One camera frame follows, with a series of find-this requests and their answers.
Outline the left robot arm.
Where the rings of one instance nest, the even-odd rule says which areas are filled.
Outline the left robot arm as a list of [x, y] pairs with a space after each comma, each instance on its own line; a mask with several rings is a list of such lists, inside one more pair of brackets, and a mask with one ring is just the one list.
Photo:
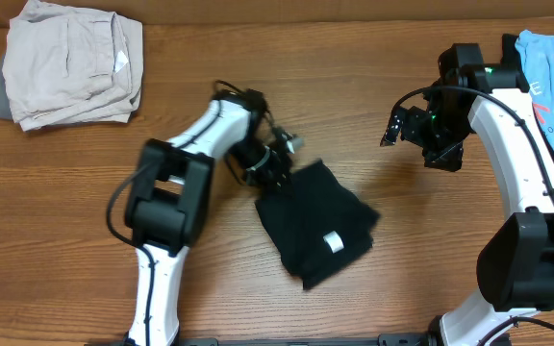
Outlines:
[[271, 124], [273, 139], [264, 142], [256, 133], [270, 119], [259, 91], [222, 89], [181, 134], [144, 144], [123, 183], [130, 190], [124, 223], [138, 258], [136, 311], [125, 344], [177, 343], [185, 261], [208, 218], [218, 161], [232, 157], [245, 185], [277, 189], [289, 182], [290, 157], [303, 140]]

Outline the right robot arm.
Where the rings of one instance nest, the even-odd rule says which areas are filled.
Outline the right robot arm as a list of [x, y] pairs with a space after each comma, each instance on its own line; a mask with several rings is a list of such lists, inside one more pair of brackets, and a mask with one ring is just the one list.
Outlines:
[[475, 43], [440, 54], [440, 76], [419, 94], [425, 108], [397, 101], [382, 144], [406, 140], [424, 164], [449, 172], [477, 135], [499, 186], [504, 223], [481, 251], [477, 286], [424, 333], [381, 334], [382, 345], [507, 345], [521, 322], [554, 309], [554, 160], [534, 114], [529, 86], [512, 55], [485, 63]]

